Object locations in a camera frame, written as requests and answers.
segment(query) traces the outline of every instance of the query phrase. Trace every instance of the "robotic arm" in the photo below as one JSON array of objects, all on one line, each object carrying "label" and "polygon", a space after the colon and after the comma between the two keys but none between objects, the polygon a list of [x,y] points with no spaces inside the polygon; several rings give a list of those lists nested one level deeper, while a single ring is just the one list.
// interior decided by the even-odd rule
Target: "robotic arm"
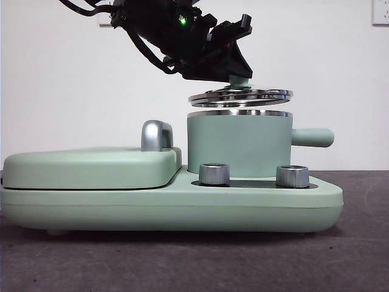
[{"label": "robotic arm", "polygon": [[[252,70],[241,55],[236,40],[249,35],[251,17],[240,21],[218,20],[193,4],[199,0],[114,0],[113,5],[99,5],[100,0],[85,0],[95,7],[82,9],[69,0],[60,0],[73,11],[93,16],[110,13],[113,27],[122,27],[136,48],[167,74],[179,72],[190,80],[229,82],[230,76],[252,78]],[[146,39],[166,55],[159,60],[143,42]]]}]

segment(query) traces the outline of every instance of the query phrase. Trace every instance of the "wall outlet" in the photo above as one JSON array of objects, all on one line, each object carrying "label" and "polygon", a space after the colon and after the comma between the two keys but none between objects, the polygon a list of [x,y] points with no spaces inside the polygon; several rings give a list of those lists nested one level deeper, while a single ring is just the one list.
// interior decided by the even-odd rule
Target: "wall outlet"
[{"label": "wall outlet", "polygon": [[389,0],[373,0],[373,25],[389,26]]},{"label": "wall outlet", "polygon": [[[98,5],[112,5],[114,1],[104,0],[97,3]],[[100,27],[112,27],[111,25],[111,15],[109,13],[99,13],[96,15],[97,23]]]}]

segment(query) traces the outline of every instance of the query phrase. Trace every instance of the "pot handle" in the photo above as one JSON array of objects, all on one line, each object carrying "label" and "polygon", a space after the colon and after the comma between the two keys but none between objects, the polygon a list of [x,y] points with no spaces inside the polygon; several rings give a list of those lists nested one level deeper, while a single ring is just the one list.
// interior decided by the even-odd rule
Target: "pot handle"
[{"label": "pot handle", "polygon": [[334,133],[326,128],[292,130],[292,145],[309,147],[329,147],[334,143]]}]

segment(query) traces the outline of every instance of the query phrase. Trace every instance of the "green led light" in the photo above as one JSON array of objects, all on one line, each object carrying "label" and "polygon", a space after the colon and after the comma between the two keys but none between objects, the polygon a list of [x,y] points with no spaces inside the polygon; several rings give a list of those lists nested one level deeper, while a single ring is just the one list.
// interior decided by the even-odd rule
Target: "green led light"
[{"label": "green led light", "polygon": [[186,23],[187,23],[187,19],[182,15],[180,15],[180,17],[178,17],[178,20],[181,23],[181,25],[183,25],[183,26],[186,25]]}]

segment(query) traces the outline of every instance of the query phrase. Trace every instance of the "silver rim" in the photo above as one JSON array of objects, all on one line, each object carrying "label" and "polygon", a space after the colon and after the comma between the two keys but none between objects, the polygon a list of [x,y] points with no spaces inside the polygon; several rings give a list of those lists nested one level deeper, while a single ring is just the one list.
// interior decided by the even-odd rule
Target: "silver rim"
[{"label": "silver rim", "polygon": [[287,111],[266,111],[264,109],[223,109],[215,111],[195,111],[188,114],[188,117],[199,116],[275,116],[275,117],[293,117],[292,113]]},{"label": "silver rim", "polygon": [[292,96],[292,91],[283,89],[224,88],[191,96],[189,102],[198,107],[230,108],[284,103]]}]

